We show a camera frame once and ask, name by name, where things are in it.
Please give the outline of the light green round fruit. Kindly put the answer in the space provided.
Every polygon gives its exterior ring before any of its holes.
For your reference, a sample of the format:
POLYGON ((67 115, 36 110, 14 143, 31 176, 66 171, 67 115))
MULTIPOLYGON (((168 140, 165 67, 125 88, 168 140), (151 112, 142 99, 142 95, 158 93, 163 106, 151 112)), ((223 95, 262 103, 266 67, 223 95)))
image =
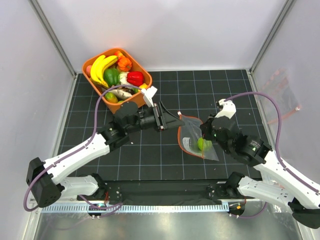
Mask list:
POLYGON ((198 146, 199 150, 206 152, 206 151, 209 151, 210 149, 212 149, 213 144, 210 140, 206 140, 203 137, 200 137, 197 140, 197 146, 198 146))

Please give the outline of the clear zip bag red zipper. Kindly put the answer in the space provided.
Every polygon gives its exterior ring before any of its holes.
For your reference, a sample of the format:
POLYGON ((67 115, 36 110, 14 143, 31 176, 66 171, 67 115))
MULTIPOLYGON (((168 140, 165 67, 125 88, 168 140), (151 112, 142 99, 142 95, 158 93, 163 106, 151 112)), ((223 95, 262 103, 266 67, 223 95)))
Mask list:
POLYGON ((203 138, 200 125, 203 123, 199 118, 187 116, 178 112, 179 118, 185 125, 178 128, 177 140, 180 148, 187 154, 201 158, 203 160, 219 161, 216 150, 212 144, 212 149, 201 151, 197 146, 199 138, 203 138))

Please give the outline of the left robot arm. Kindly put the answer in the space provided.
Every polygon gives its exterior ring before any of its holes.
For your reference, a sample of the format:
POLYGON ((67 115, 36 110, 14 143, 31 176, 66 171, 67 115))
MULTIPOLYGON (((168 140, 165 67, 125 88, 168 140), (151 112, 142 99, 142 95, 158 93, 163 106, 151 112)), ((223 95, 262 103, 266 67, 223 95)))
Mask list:
POLYGON ((107 193, 104 180, 92 173, 83 177, 69 175, 87 163, 117 150, 130 140, 130 134, 146 129, 157 132, 184 126, 162 102, 139 110, 134 102, 125 102, 110 122, 90 138, 55 157, 30 161, 26 183, 38 207, 45 208, 60 198, 87 196, 101 200, 107 193))

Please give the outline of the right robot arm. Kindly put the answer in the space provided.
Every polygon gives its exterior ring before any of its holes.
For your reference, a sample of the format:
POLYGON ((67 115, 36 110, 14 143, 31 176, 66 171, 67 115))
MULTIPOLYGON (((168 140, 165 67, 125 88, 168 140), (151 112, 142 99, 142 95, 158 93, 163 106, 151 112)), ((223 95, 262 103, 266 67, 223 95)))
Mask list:
POLYGON ((222 193, 230 198, 260 199, 288 209, 293 218, 306 227, 320 227, 319 185, 297 170, 283 166, 267 142, 254 135, 244 135, 237 123, 226 116, 209 116, 200 130, 205 140, 217 142, 233 159, 268 174, 278 183, 270 185, 233 172, 221 186, 222 193))

